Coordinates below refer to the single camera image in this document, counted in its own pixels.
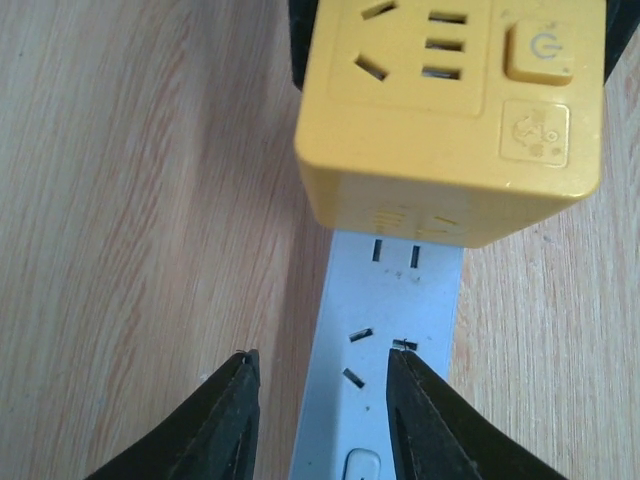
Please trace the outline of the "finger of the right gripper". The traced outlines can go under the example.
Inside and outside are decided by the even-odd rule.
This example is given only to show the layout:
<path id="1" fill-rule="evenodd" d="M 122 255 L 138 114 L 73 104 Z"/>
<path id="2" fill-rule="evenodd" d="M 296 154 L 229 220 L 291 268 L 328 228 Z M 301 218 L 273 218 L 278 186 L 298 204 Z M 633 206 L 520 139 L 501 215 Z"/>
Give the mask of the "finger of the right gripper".
<path id="1" fill-rule="evenodd" d="M 303 89 L 318 0 L 289 0 L 288 18 L 293 84 Z"/>
<path id="2" fill-rule="evenodd" d="M 639 25 L 640 0 L 607 0 L 604 82 Z"/>

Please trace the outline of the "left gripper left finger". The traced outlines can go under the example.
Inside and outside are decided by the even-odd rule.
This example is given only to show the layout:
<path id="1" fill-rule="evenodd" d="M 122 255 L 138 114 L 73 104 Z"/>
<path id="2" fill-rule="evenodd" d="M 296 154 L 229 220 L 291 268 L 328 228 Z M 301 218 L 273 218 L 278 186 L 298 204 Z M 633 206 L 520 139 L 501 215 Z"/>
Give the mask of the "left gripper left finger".
<path id="1" fill-rule="evenodd" d="M 239 351 L 157 427 L 91 479 L 251 479 L 256 462 L 259 353 Z"/>

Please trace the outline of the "light blue power strip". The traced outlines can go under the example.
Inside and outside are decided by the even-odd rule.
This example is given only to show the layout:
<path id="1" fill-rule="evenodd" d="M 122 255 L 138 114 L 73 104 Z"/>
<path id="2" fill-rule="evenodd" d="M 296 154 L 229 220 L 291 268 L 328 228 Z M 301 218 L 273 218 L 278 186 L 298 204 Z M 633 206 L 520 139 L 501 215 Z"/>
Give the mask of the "light blue power strip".
<path id="1" fill-rule="evenodd" d="M 388 354 L 447 377 L 460 247 L 334 233 L 289 476 L 393 479 Z"/>

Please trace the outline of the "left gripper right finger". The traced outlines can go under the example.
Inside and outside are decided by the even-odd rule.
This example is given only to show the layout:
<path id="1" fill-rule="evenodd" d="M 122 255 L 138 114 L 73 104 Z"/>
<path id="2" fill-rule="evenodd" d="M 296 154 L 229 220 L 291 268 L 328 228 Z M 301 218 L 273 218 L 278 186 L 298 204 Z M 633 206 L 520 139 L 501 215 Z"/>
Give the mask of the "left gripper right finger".
<path id="1" fill-rule="evenodd" d="M 562 479 L 502 433 L 411 350 L 388 356 L 386 402 L 398 479 Z"/>

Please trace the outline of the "yellow cube adapter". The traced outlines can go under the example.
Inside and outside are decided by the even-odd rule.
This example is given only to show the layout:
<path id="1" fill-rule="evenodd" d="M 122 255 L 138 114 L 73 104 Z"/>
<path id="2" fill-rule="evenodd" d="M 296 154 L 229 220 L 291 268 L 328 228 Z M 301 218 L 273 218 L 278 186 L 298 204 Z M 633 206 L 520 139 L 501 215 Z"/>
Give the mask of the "yellow cube adapter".
<path id="1" fill-rule="evenodd" d="M 322 1 L 294 138 L 333 229 L 488 245 L 601 176 L 603 1 Z"/>

